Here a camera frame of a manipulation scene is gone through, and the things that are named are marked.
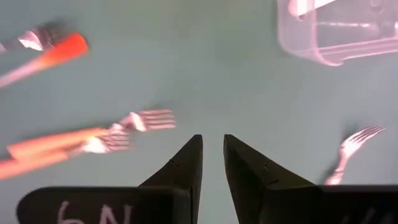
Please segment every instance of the gray-green surface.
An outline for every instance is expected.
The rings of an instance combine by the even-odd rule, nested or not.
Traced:
[[[190,138],[204,138],[199,223],[237,223],[223,162],[231,133],[313,182],[350,131],[387,127],[350,161],[344,183],[396,183],[398,55],[326,67],[277,42],[276,3],[266,0],[13,0],[0,7],[0,38],[66,16],[85,35],[86,57],[0,90],[0,142],[118,120],[154,105],[178,128],[134,136],[136,150],[86,155],[0,182],[1,223],[50,185],[140,184]],[[35,56],[0,57],[5,73]]]

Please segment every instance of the metal fork head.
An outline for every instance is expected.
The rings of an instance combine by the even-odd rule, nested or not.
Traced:
[[[350,141],[356,142],[356,143],[364,143],[368,139],[372,138],[376,134],[380,133],[383,131],[385,128],[381,126],[370,126],[367,128],[364,128],[357,133],[353,134],[351,137],[349,137]]]
[[[371,139],[383,130],[384,128],[380,126],[370,126],[351,135],[341,144],[341,159],[345,161],[349,159],[367,140]]]
[[[130,113],[119,123],[129,129],[141,132],[175,128],[174,115],[171,110],[145,110]]]
[[[18,40],[26,47],[38,51],[52,48],[67,36],[62,20],[54,20],[26,31]]]
[[[119,124],[113,124],[108,132],[102,136],[88,139],[82,147],[85,152],[100,154],[128,150],[129,148],[129,133]]]

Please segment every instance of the utensil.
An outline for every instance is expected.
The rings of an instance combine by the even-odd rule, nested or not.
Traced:
[[[25,65],[0,77],[0,88],[27,78],[34,73],[49,69],[88,52],[86,40],[79,33],[69,35],[55,47]]]
[[[385,128],[381,126],[370,126],[364,128],[357,133],[354,133],[349,138],[347,138],[340,147],[340,161],[338,167],[335,169],[331,177],[329,177],[325,184],[326,185],[338,185],[341,183],[343,178],[344,170],[347,165],[348,160],[357,152],[363,144]]]
[[[147,110],[129,113],[128,116],[113,124],[110,128],[89,128],[70,133],[54,134],[36,139],[11,144],[8,146],[10,155],[17,160],[30,160],[36,155],[46,154],[59,148],[71,147],[91,137],[109,142],[112,149],[115,134],[122,135],[130,131],[148,131],[175,128],[175,121],[170,110]]]
[[[88,138],[74,147],[59,148],[50,153],[36,154],[31,156],[30,159],[13,159],[0,162],[0,180],[51,166],[87,152],[103,154],[128,149],[128,134],[109,130],[108,134],[101,137]]]
[[[17,49],[44,51],[51,49],[66,37],[65,24],[61,21],[50,21],[25,31],[15,39],[0,42],[0,54]]]
[[[119,124],[141,132],[175,128],[174,115],[171,110],[144,110],[130,113],[120,120]]]

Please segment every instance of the orange fork handle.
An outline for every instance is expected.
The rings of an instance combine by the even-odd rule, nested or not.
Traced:
[[[90,128],[70,133],[54,134],[11,144],[8,146],[8,151],[14,159],[24,161],[39,154],[50,153],[60,148],[72,147],[90,137],[104,135],[106,132],[107,129],[104,128]]]
[[[69,159],[70,156],[65,151],[58,151],[47,154],[44,157],[36,157],[30,161],[10,160],[0,162],[0,180],[30,172],[39,168],[44,168]]]

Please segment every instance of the plastic container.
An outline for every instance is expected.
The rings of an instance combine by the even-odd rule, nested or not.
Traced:
[[[279,42],[330,66],[398,52],[397,0],[278,0]]]

